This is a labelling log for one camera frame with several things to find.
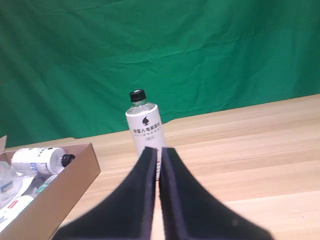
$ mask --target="black logo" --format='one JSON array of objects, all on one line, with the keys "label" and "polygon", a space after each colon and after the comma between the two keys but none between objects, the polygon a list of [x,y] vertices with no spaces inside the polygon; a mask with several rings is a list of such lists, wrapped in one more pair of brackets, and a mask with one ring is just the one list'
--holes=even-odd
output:
[{"label": "black logo", "polygon": [[149,124],[149,120],[147,119],[147,117],[145,117],[143,120],[142,120],[142,124],[147,126]]}]

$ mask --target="bottle cap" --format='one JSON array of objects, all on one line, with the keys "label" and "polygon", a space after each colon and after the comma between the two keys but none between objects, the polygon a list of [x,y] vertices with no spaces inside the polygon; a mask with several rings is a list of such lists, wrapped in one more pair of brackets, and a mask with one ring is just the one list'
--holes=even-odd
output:
[{"label": "bottle cap", "polygon": [[138,102],[138,101],[144,100],[146,98],[147,98],[146,93],[143,89],[137,89],[137,90],[130,92],[131,102]]},{"label": "bottle cap", "polygon": [[62,166],[65,168],[65,167],[68,166],[68,165],[71,163],[71,161],[72,161],[73,159],[75,159],[75,158],[76,158],[76,156],[73,155],[73,154],[65,154],[65,155],[63,155],[63,156],[62,156],[62,159],[61,159],[61,164],[62,164]]}]

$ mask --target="wooden table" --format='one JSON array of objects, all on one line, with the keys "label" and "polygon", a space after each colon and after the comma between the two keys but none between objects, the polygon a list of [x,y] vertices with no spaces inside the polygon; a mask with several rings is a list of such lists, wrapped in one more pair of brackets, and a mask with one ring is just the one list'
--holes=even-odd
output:
[{"label": "wooden table", "polygon": [[[320,239],[320,95],[175,119],[165,137],[200,183],[277,240]],[[64,224],[126,177],[137,155],[129,131],[32,146],[92,142],[101,174]],[[152,239],[164,239],[160,201]]]}]

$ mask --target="bottle neck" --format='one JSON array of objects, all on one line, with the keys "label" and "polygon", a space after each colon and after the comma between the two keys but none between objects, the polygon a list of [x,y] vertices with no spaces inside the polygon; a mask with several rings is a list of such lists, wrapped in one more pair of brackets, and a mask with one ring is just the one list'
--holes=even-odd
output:
[{"label": "bottle neck", "polygon": [[134,101],[132,102],[132,105],[134,107],[139,107],[139,106],[142,106],[142,105],[145,105],[147,103],[147,99],[143,99],[141,101]]}]

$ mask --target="black foam pad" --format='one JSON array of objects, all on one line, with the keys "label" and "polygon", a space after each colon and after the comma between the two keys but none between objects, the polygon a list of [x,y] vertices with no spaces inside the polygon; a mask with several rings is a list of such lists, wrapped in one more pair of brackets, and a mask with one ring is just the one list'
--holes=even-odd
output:
[{"label": "black foam pad", "polygon": [[162,149],[159,189],[166,240],[273,239],[206,191],[174,148]]},{"label": "black foam pad", "polygon": [[146,147],[123,182],[99,205],[60,228],[53,240],[149,240],[157,150]]}]

